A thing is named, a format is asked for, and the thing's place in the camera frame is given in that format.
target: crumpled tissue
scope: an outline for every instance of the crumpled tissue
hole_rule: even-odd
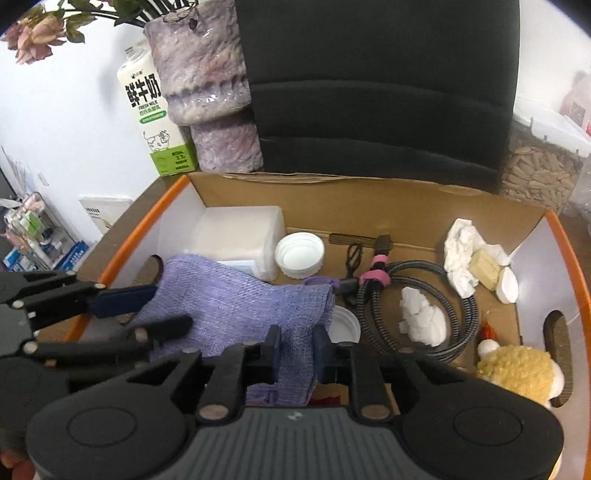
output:
[[[444,243],[445,262],[443,268],[447,272],[447,279],[458,295],[466,299],[474,295],[478,280],[470,273],[470,259],[479,249],[484,249],[502,267],[509,265],[509,255],[500,245],[487,244],[472,225],[471,220],[456,219],[447,233]]]
[[[447,322],[439,307],[432,306],[420,290],[412,287],[402,289],[402,322],[400,333],[408,335],[413,342],[438,346],[447,338]]]

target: green label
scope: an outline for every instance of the green label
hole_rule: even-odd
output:
[[[145,116],[144,118],[141,118],[139,120],[139,123],[149,124],[150,122],[153,122],[154,120],[159,120],[161,118],[164,118],[165,116],[166,116],[166,110],[161,110],[157,113],[152,113],[152,115],[148,115],[148,116]]]
[[[192,145],[183,144],[178,147],[157,150],[150,154],[161,177],[174,175],[184,171],[195,170],[195,150]]]

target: pink cable tie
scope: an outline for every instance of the pink cable tie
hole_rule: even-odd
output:
[[[376,255],[371,260],[371,266],[373,267],[376,263],[388,263],[388,256],[387,255]]]
[[[390,285],[392,281],[390,279],[390,275],[384,270],[376,269],[376,270],[369,270],[359,277],[359,285],[363,285],[368,280],[377,280],[379,281],[384,287]]]

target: white wall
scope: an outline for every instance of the white wall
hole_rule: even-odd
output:
[[[80,195],[135,199],[157,178],[141,133],[132,121],[116,71],[140,28],[98,19],[83,27],[86,44],[67,43],[31,65],[16,65],[0,43],[0,145],[33,175],[71,233],[100,238],[78,202]],[[0,167],[6,168],[0,152]]]
[[[0,145],[44,174],[49,186],[38,181],[38,189],[74,235],[92,242],[100,234],[78,197],[134,199],[157,172],[115,76],[140,29],[99,19],[83,31],[85,45],[56,47],[53,57],[29,66],[17,66],[0,44]],[[583,31],[547,0],[521,0],[518,95],[558,109],[590,63]]]
[[[555,110],[577,72],[589,73],[591,38],[548,0],[520,0],[517,95]]]

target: purple towel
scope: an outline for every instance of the purple towel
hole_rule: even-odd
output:
[[[263,341],[271,325],[281,327],[279,381],[248,388],[248,403],[303,406],[316,385],[312,327],[330,326],[335,307],[331,285],[274,286],[200,255],[178,255],[165,266],[154,298],[138,313],[135,325],[188,314],[194,326],[155,358],[184,348],[203,356],[219,355],[234,343]]]

